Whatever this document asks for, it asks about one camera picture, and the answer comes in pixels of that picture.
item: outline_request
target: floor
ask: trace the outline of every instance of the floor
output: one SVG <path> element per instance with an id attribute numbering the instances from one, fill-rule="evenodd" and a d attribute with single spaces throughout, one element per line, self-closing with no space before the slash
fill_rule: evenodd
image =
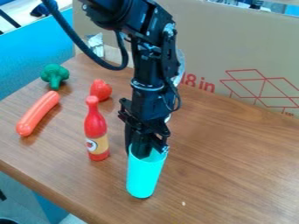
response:
<path id="1" fill-rule="evenodd" d="M 72 5 L 73 0 L 56 0 L 61 10 Z M 30 12 L 41 3 L 40 0 L 15 0 L 0 6 L 0 9 L 16 20 L 20 25 L 27 25 L 40 19 L 30 15 Z M 15 28 L 0 17 L 0 31 L 10 32 Z"/>
<path id="2" fill-rule="evenodd" d="M 7 198 L 0 200 L 0 218 L 9 218 L 20 224 L 86 224 L 52 202 L 38 199 L 32 190 L 2 172 L 0 189 Z"/>

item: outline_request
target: plastic cup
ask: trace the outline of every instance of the plastic cup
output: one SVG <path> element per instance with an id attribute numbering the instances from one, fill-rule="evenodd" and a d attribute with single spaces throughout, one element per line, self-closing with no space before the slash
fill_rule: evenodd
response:
<path id="1" fill-rule="evenodd" d="M 159 153 L 152 149 L 149 157 L 139 159 L 131 152 L 129 146 L 129 161 L 127 169 L 127 191 L 133 197 L 146 199 L 155 189 L 168 152 Z"/>

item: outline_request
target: ketchup bottle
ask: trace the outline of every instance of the ketchup bottle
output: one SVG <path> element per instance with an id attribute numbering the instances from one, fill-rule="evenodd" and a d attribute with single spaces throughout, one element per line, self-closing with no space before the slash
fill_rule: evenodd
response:
<path id="1" fill-rule="evenodd" d="M 101 161 L 109 156 L 106 121 L 98 110 L 98 97 L 90 95 L 86 103 L 88 114 L 84 121 L 84 130 L 87 137 L 88 155 L 93 161 Z"/>

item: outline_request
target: toy hot dog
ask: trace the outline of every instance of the toy hot dog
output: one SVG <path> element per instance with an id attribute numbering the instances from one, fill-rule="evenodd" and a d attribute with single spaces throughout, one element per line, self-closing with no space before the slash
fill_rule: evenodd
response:
<path id="1" fill-rule="evenodd" d="M 29 136 L 45 114 L 59 102 L 59 99 L 60 96 L 55 91 L 44 94 L 17 123 L 17 133 L 22 137 Z"/>

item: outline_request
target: cardboard box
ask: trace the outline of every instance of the cardboard box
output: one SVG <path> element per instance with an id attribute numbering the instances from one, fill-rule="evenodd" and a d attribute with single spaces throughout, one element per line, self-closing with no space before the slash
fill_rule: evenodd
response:
<path id="1" fill-rule="evenodd" d="M 197 0 L 158 2 L 177 22 L 184 85 L 299 116 L 298 18 Z"/>

